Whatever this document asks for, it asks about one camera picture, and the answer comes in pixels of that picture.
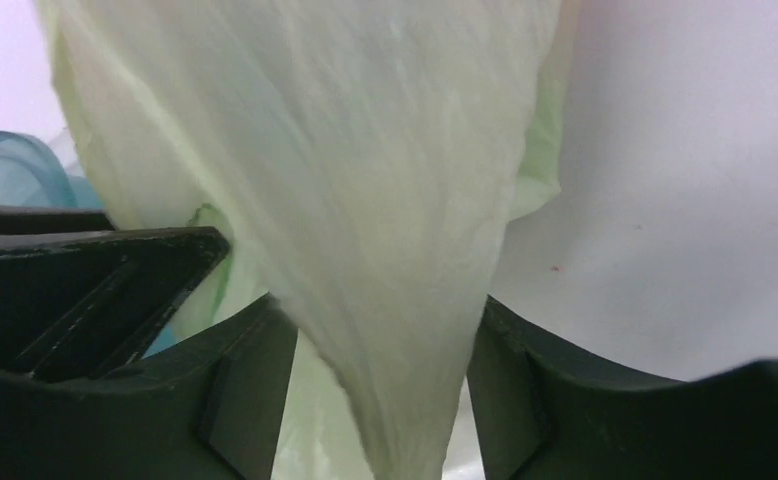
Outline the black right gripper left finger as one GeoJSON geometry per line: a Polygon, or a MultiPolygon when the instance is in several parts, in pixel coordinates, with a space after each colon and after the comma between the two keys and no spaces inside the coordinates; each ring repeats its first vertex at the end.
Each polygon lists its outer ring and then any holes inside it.
{"type": "Polygon", "coordinates": [[[96,380],[0,371],[0,479],[267,479],[296,340],[262,298],[96,380]]]}

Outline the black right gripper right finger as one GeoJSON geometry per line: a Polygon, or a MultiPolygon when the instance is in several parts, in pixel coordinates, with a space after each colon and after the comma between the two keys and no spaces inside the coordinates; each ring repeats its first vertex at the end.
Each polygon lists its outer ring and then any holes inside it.
{"type": "Polygon", "coordinates": [[[778,360],[672,380],[489,299],[467,379],[488,479],[778,479],[778,360]]]}

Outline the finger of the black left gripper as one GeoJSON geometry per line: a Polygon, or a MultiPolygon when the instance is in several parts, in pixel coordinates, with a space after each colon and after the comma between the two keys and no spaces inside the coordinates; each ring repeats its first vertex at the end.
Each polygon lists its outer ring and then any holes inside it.
{"type": "Polygon", "coordinates": [[[140,359],[228,250],[212,227],[0,206],[0,369],[58,382],[140,359]]]}

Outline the teal plastic tub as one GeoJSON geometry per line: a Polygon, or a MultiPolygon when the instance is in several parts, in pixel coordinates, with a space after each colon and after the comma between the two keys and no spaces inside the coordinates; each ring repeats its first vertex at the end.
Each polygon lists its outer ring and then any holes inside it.
{"type": "Polygon", "coordinates": [[[87,180],[67,173],[51,148],[34,136],[6,131],[0,131],[0,206],[97,210],[106,216],[87,180]]]}

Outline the light green plastic bag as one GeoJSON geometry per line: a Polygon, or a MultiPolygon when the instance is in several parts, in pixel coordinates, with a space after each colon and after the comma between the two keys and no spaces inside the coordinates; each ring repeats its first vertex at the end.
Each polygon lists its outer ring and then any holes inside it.
{"type": "Polygon", "coordinates": [[[212,225],[184,336],[269,293],[306,340],[277,471],[439,479],[575,1],[39,1],[79,162],[124,229],[212,225]]]}

